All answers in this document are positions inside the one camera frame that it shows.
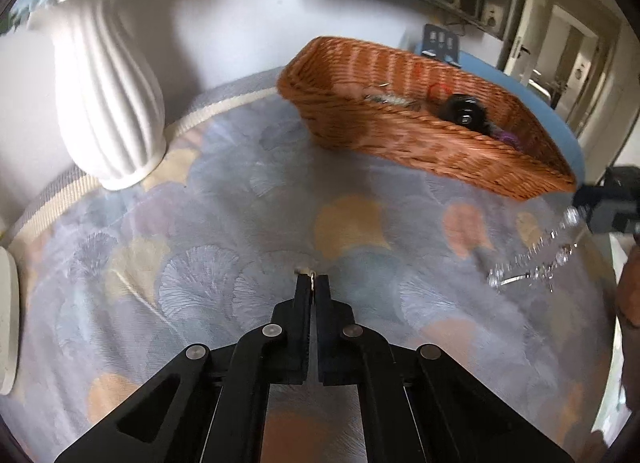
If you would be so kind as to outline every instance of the wicker basket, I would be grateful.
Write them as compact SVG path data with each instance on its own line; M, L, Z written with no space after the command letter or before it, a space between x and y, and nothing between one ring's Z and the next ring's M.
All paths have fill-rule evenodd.
M393 93L424 100L436 84L476 96L492 122L518 137L524 153L428 109L416 112L364 99ZM378 44L320 37L287 65L278 90L324 147L375 154L519 200L575 189L574 174L524 104L452 66ZM435 102L443 103L446 90L434 91Z

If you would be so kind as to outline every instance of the beige border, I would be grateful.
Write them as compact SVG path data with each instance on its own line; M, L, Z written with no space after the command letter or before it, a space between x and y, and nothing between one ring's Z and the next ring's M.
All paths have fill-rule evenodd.
M210 104L202 109L194 110L193 112L183 116L177 122L167 126L164 130L166 140L168 143L171 143L174 139L180 137L189 129L206 121L212 116L221 114L222 112L227 112L235 107L250 104L275 93L277 93L276 88L263 89L260 91L254 91L253 93L233 96L226 100L220 100L219 102ZM71 205L97 188L100 188L100 182L98 182L98 179L93 176L89 176L88 174L84 174L77 180L69 183L69 185L65 186L65 188L60 190L55 196L47 201L25 224L23 224L22 228L15 234L14 239L9 244L8 249L13 254L16 261L21 261L26 247L47 228L49 228L56 219L71 207Z

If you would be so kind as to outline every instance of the silver screw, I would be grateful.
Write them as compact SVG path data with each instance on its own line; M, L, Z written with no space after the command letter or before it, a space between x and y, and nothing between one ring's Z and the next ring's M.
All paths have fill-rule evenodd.
M262 334L266 337L277 337L282 333L282 328L277 324L267 324L262 328Z
M420 348L420 355L427 360L437 360L441 354L440 348L433 344L425 344Z
M362 329L362 326L359 326L358 324L349 324L342 328L342 332L346 337L355 338L362 335L364 330Z
M187 349L187 358L189 360L199 360L206 354L207 354L207 348L199 344L190 346L189 349Z

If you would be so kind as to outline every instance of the doorway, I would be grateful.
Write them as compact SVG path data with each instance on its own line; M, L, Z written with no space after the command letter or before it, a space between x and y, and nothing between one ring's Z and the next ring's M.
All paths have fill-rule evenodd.
M598 0L538 0L511 76L577 136L600 95L620 21Z

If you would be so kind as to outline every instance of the ribbed ceramic vase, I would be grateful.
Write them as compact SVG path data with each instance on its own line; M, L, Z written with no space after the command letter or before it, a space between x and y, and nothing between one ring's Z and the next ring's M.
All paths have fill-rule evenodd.
M115 0L60 0L36 17L55 48L56 105L71 158L102 186L144 179L166 151L158 80Z

